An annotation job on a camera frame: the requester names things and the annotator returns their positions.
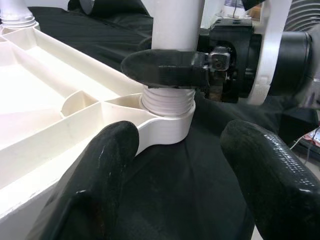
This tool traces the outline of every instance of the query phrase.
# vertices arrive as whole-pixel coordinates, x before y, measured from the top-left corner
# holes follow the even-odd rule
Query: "white plastic tray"
[[[44,193],[105,126],[133,122],[138,153],[187,136],[195,105],[178,117],[154,115],[141,106],[143,86],[122,73],[34,28],[2,33],[0,239],[24,239],[43,207],[33,203],[45,202]]]

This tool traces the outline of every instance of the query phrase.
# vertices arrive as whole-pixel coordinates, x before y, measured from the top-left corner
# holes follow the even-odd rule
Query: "black fabric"
[[[148,11],[141,0],[94,0],[93,6],[91,0],[81,0],[82,10],[91,16],[107,18],[117,14],[146,14]]]
[[[151,35],[152,19],[136,13],[94,19],[78,9],[65,12],[42,7],[31,11],[44,33],[117,70],[146,34]],[[263,106],[219,103],[204,99],[201,93],[195,101],[187,138],[146,149],[128,169],[116,239],[250,239],[253,220],[221,151],[220,134],[235,119],[278,133],[282,124],[290,124],[280,125],[284,109],[295,105],[282,97],[269,97]],[[310,122],[317,123],[315,115],[312,111]],[[293,134],[288,141],[297,137]]]

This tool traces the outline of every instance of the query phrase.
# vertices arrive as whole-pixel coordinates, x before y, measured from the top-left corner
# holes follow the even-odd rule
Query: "vertical white pipe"
[[[156,0],[152,49],[195,51],[205,0]],[[160,116],[179,116],[194,104],[194,90],[144,89],[142,104]]]
[[[0,10],[4,28],[25,28],[37,24],[24,0],[0,0]]]

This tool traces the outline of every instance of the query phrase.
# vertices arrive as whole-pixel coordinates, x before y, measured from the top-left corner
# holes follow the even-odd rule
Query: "wire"
[[[290,147],[290,150],[292,150],[292,149],[300,142],[300,140],[301,140],[303,137],[304,137],[304,136],[300,137],[300,138],[294,143],[294,145],[293,145],[292,147]]]
[[[233,15],[232,15],[233,19],[235,18],[236,10],[237,10],[237,0],[235,0],[234,11],[233,11]]]
[[[304,165],[306,165],[307,162],[309,162],[310,150],[311,150],[311,147],[312,147],[312,145],[313,145],[313,142],[314,142],[314,140],[315,140],[316,134],[317,134],[317,132],[318,132],[319,129],[320,129],[320,127],[318,127],[318,128],[315,130],[314,135],[313,135],[313,137],[312,137],[312,141],[309,143],[308,152],[307,152],[307,154],[306,154],[306,160],[305,160],[305,162],[304,162]]]

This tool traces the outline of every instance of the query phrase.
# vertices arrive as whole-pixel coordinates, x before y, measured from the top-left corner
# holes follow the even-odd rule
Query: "metal bolt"
[[[220,69],[222,69],[222,67],[223,67],[222,61],[216,61],[216,62],[214,62],[214,68],[215,68],[215,69],[220,70]]]

